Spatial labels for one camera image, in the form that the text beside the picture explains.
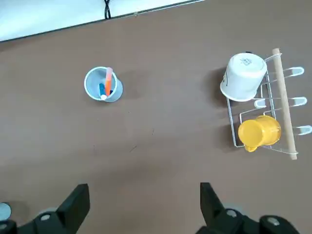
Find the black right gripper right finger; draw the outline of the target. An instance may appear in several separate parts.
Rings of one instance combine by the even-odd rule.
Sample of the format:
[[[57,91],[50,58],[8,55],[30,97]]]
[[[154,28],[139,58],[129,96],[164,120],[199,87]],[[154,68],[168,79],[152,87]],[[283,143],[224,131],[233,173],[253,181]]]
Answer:
[[[198,234],[299,234],[280,216],[264,215],[255,221],[236,209],[225,208],[208,182],[200,184],[200,208],[206,225]]]

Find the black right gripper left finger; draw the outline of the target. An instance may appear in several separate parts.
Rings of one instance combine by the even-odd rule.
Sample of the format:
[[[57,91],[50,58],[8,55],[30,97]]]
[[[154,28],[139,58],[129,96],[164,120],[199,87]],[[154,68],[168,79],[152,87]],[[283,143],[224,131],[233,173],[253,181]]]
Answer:
[[[39,214],[17,226],[13,220],[0,222],[2,234],[75,234],[90,210],[88,184],[79,184],[55,211]]]

